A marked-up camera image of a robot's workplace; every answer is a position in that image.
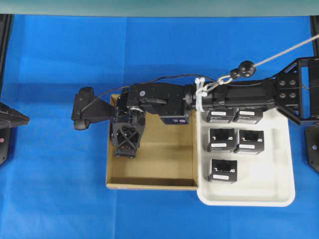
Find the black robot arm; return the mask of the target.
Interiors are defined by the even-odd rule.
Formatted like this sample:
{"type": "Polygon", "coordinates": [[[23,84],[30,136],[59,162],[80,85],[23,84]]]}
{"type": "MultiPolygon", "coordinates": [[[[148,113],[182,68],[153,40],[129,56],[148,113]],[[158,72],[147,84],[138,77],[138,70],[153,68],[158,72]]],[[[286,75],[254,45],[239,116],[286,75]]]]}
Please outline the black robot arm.
{"type": "Polygon", "coordinates": [[[115,155],[134,158],[146,125],[146,113],[165,124],[188,124],[190,112],[276,109],[296,124],[319,120],[319,60],[299,58],[272,77],[250,81],[252,62],[231,71],[231,82],[198,79],[192,85],[144,83],[129,86],[117,99],[111,123],[115,155]]]}

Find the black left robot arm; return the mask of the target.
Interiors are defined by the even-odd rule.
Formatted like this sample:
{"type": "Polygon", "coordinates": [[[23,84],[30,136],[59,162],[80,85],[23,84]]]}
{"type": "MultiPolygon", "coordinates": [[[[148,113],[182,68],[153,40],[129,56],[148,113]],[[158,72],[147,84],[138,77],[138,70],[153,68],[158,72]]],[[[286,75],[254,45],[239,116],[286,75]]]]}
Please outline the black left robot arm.
{"type": "Polygon", "coordinates": [[[0,103],[0,164],[4,164],[8,158],[12,129],[27,125],[29,117],[0,103]]]}

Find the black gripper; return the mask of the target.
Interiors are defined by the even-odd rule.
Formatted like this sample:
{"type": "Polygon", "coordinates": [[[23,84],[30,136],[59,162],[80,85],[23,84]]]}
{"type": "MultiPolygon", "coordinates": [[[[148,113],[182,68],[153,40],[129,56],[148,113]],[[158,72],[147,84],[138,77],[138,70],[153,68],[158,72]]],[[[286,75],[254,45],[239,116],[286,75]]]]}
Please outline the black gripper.
{"type": "Polygon", "coordinates": [[[139,110],[116,111],[111,124],[111,142],[116,157],[135,158],[146,124],[146,114],[139,110]]]}

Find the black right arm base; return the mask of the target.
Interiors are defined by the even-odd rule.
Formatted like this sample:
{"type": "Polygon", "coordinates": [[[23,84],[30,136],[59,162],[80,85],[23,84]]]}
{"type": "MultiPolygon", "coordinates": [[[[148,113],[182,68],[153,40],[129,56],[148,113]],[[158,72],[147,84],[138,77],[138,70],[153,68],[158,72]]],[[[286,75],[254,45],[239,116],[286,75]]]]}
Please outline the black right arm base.
{"type": "Polygon", "coordinates": [[[319,124],[306,128],[306,146],[308,165],[316,172],[319,172],[319,124]]]}

